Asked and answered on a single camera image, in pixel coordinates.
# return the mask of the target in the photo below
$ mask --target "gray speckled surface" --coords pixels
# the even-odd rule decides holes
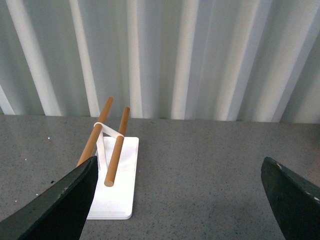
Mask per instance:
[[[76,166],[95,121],[0,115],[0,221]],[[320,186],[319,124],[130,119],[127,136],[140,139],[132,217],[88,220],[82,240],[283,240],[264,157]]]

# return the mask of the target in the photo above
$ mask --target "white corrugated panel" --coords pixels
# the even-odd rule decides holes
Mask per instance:
[[[318,0],[0,2],[0,113],[320,123]]]

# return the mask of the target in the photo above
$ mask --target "wooden rod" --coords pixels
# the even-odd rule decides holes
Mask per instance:
[[[122,119],[119,127],[119,133],[122,135],[126,134],[129,113],[130,113],[130,108],[125,107],[123,110]],[[124,140],[125,138],[123,136],[118,136],[115,140],[110,164],[104,180],[104,185],[106,185],[107,187],[112,187],[115,183],[116,173],[118,169],[119,159],[121,155],[122,146],[124,144]]]
[[[108,97],[108,99],[105,102],[105,105],[100,113],[100,116],[97,120],[99,123],[102,123],[102,124],[105,123],[113,101],[114,101],[114,99],[112,97]],[[101,132],[101,129],[102,129],[101,124],[96,124],[93,127],[91,135],[90,135],[88,141],[86,142],[86,145],[83,149],[82,155],[78,161],[78,164],[76,165],[77,167],[92,156],[94,149],[95,149],[95,146],[96,146],[96,143],[97,143],[97,140],[98,140],[98,137],[99,137],[99,134]]]

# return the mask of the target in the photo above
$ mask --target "corrugated metal wall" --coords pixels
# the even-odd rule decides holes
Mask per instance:
[[[320,123],[319,0],[0,1],[4,114]]]

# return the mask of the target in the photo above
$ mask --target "white base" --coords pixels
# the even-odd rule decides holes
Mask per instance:
[[[116,139],[103,137],[107,165]],[[139,138],[125,137],[114,185],[105,186],[106,170],[99,166],[98,181],[87,220],[125,220],[132,215]]]

